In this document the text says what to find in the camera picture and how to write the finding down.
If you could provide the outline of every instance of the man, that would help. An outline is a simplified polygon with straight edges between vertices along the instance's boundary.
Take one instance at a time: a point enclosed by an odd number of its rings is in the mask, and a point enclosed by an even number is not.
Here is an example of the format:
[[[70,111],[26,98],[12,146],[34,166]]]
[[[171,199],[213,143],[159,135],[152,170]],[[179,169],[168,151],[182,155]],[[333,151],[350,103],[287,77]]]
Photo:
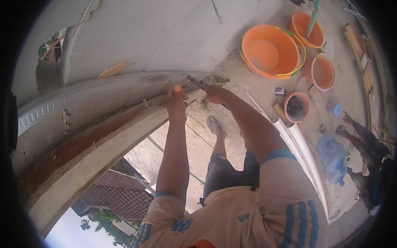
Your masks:
[[[328,223],[322,203],[272,124],[230,91],[215,85],[204,87],[207,101],[225,104],[239,125],[249,147],[247,170],[237,172],[227,161],[225,134],[210,117],[207,124],[217,141],[208,166],[203,207],[184,216],[189,184],[186,96],[169,92],[170,126],[157,193],[131,247],[326,247]],[[251,154],[256,161],[250,160]]]
[[[364,202],[368,212],[375,215],[390,179],[389,175],[393,165],[390,150],[376,139],[371,131],[354,121],[347,112],[343,112],[345,115],[342,120],[353,126],[361,139],[351,135],[343,125],[338,126],[335,133],[349,140],[360,152],[362,160],[368,165],[370,174],[363,176],[361,172],[353,172],[350,167],[347,168],[347,173],[360,191],[360,199]]]

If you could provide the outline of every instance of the concrete floor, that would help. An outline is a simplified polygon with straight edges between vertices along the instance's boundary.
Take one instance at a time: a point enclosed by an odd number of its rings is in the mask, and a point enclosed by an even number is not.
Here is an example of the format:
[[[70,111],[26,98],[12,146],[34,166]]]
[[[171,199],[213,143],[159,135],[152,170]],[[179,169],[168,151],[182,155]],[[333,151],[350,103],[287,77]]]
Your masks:
[[[323,96],[324,102],[333,100],[342,105],[342,109],[347,111],[350,116],[361,124],[365,124],[364,112],[364,93],[362,90],[362,80],[357,69],[357,63],[353,60],[354,56],[351,52],[350,45],[345,40],[343,35],[343,26],[350,23],[358,35],[356,20],[353,16],[344,12],[342,8],[347,8],[344,1],[324,1],[322,2],[320,12],[318,14],[318,22],[325,34],[327,34],[335,46],[335,53],[333,61],[337,68],[337,84]],[[306,14],[311,14],[313,3],[308,1],[301,7],[297,7],[292,3],[286,4],[281,10],[270,19],[267,24],[273,24],[279,27],[288,28],[291,16],[296,11],[302,11]],[[318,51],[312,49],[308,50],[308,57],[314,56]],[[343,72],[343,77],[338,70],[340,65]],[[378,94],[377,74],[374,70],[374,65],[369,64],[368,68],[371,72],[372,84],[374,85],[373,93],[375,100],[371,102],[372,124],[378,127],[380,111]],[[287,96],[295,91],[296,83],[304,73],[299,71],[291,79],[265,79],[250,72],[244,65],[238,50],[232,51],[218,66],[212,71],[213,74],[221,75],[229,78],[230,82],[224,87],[231,92],[238,95],[240,98],[253,105],[253,103],[245,95],[247,91],[269,115],[270,119],[276,118],[277,115],[272,110],[272,106],[276,100],[282,105],[284,97],[277,97],[274,95],[276,87],[285,88]],[[300,89],[306,93],[311,84],[306,82],[304,87]],[[308,118],[300,123],[301,129],[307,133],[309,142],[315,145],[321,137],[317,129],[322,123],[320,115],[314,103],[312,103],[312,110]],[[209,115],[216,117],[227,134],[225,141],[226,152],[228,160],[233,164],[237,170],[243,169],[243,161],[245,157],[244,141],[240,137],[240,130],[233,119],[231,113],[222,106],[215,106],[208,104],[202,105],[200,101],[192,104],[187,109],[188,120],[186,122],[187,134],[187,150],[189,156],[189,165],[191,171],[191,178],[189,182],[186,209],[189,212],[200,208],[198,205],[199,198],[202,197],[203,184],[207,165],[212,152],[212,147],[215,143],[215,136],[209,131],[206,126],[206,118]],[[327,127],[326,133],[334,135],[335,128],[342,124],[342,115],[339,117],[330,116],[331,125]],[[353,128],[346,126],[346,129],[353,135]],[[168,131],[168,123],[155,131],[151,138],[162,148],[164,148],[166,141],[166,134]],[[363,163],[358,151],[350,144],[349,141],[342,139],[340,136],[334,135],[335,139],[342,143],[349,150],[351,159],[347,166],[352,167],[354,172],[362,171]],[[145,139],[125,158],[130,164],[136,168],[150,185],[155,186],[157,179],[157,172],[162,160],[162,152],[152,144],[148,139]],[[334,185],[325,180],[325,185],[330,197],[330,221],[333,222],[347,212],[352,206],[357,203],[355,200],[357,196],[357,189],[349,175],[344,177],[345,185],[340,187],[339,184]]]

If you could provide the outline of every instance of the t-shirt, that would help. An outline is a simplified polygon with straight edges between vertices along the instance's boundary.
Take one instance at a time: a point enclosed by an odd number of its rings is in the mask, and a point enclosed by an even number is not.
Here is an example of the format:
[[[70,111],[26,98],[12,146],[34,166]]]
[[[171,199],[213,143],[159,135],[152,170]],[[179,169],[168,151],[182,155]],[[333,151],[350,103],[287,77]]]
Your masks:
[[[180,199],[156,197],[131,247],[326,247],[328,222],[311,181],[291,156],[271,157],[258,189],[214,191],[190,215]]]

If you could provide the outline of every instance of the sandal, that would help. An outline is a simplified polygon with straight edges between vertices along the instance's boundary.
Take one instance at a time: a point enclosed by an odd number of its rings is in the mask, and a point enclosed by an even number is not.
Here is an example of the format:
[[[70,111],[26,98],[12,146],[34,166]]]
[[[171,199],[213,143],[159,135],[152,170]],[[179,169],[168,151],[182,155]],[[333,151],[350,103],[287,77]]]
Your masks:
[[[208,126],[208,128],[211,130],[212,133],[214,133],[214,132],[212,131],[213,125],[219,127],[219,128],[223,131],[222,127],[219,125],[219,123],[218,123],[218,121],[215,119],[215,117],[210,115],[210,116],[207,117],[207,126]]]
[[[345,131],[345,127],[343,125],[339,125],[336,130],[335,130],[335,134],[339,135],[342,131]]]

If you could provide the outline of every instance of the battery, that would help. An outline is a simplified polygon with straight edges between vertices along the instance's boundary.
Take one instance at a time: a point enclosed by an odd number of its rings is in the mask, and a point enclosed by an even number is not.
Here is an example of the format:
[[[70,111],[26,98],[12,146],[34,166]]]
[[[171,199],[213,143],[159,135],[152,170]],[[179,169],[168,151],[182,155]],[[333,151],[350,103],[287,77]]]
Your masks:
[[[275,95],[276,96],[285,96],[285,89],[284,88],[276,88]]]

